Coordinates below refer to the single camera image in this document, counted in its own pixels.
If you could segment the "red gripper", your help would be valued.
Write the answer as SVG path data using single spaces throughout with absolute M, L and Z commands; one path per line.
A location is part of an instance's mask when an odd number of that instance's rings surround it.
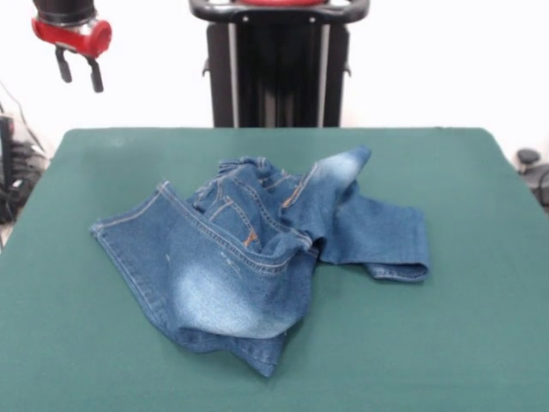
M 55 56 L 64 82 L 72 82 L 69 64 L 64 57 L 65 49 L 68 49 L 86 56 L 94 92 L 100 94 L 104 91 L 100 65 L 96 58 L 108 50 L 112 41 L 112 27 L 108 21 L 93 18 L 85 24 L 70 27 L 55 26 L 35 17 L 32 19 L 32 28 L 40 40 L 57 45 Z

